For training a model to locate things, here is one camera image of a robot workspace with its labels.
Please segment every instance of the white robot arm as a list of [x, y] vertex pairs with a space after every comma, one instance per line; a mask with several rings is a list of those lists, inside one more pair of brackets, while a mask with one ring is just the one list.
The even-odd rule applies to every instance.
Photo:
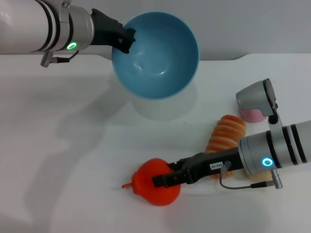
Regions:
[[69, 62], [53, 58], [60, 50], [83, 50], [89, 45], [110, 45], [129, 53], [134, 29], [93, 9], [73, 6], [71, 0], [1, 0], [0, 53], [41, 51], [43, 67]]
[[[259, 188], [274, 185], [280, 189], [283, 185], [276, 171], [278, 168], [311, 161], [311, 121], [282, 126], [276, 111], [276, 97], [269, 79], [243, 89], [236, 94], [236, 98], [241, 109], [259, 109], [265, 117], [269, 117], [270, 130], [242, 138], [236, 148], [212, 153], [209, 156], [202, 152], [171, 163], [168, 166], [173, 173], [153, 177], [156, 187], [170, 187], [181, 183], [191, 184], [202, 177], [220, 173], [220, 183], [225, 188]], [[242, 168], [251, 174], [271, 171], [273, 181], [245, 187], [227, 187], [222, 184], [222, 175], [225, 172]]]

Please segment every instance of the gray cable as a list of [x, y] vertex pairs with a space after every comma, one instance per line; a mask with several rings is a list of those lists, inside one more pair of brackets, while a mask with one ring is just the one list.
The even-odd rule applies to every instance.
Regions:
[[223, 184], [223, 179], [222, 179], [222, 177], [220, 177], [219, 183], [220, 183], [220, 185], [221, 185], [222, 187], [224, 187], [224, 188], [226, 188], [226, 189], [237, 190], [237, 189], [251, 188], [251, 186], [242, 186], [242, 187], [228, 187], [228, 186], [225, 186], [225, 185]]
[[77, 51], [69, 58], [69, 60], [71, 60], [72, 58], [74, 58], [78, 53], [79, 53], [79, 50], [77, 50]]
[[226, 188], [226, 189], [233, 189], [233, 190], [251, 188], [251, 186], [242, 186], [242, 187], [228, 187], [228, 186], [225, 186], [223, 184], [223, 177], [224, 177], [225, 173], [229, 170], [230, 167], [231, 167], [231, 163], [229, 161], [225, 161], [224, 165], [220, 168], [220, 178], [219, 178], [220, 185], [222, 187]]

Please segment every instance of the white table surface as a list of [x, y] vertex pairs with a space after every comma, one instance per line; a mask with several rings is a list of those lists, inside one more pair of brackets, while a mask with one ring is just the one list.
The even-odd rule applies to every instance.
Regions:
[[[281, 169], [282, 190], [224, 190], [205, 178], [166, 207], [121, 185], [151, 158], [203, 151], [217, 120], [237, 114], [235, 93], [255, 81], [272, 80], [284, 125], [310, 120], [311, 54], [201, 62], [183, 92], [157, 101], [128, 93], [102, 57], [48, 69], [40, 60], [0, 56], [1, 233], [310, 232], [311, 164]], [[239, 172], [225, 182], [250, 183]]]

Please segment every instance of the silver cylinder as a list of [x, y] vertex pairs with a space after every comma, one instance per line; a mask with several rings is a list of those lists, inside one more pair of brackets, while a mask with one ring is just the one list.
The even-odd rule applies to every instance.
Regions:
[[242, 138], [239, 154], [245, 170], [256, 174], [310, 161], [310, 131], [307, 121], [283, 127], [277, 139], [270, 131]]
[[276, 169], [271, 170], [271, 176], [276, 189], [281, 189], [283, 187], [283, 184]]
[[72, 40], [67, 50], [83, 50], [88, 47], [94, 37], [94, 23], [91, 15], [81, 7], [71, 6], [69, 13], [73, 23]]

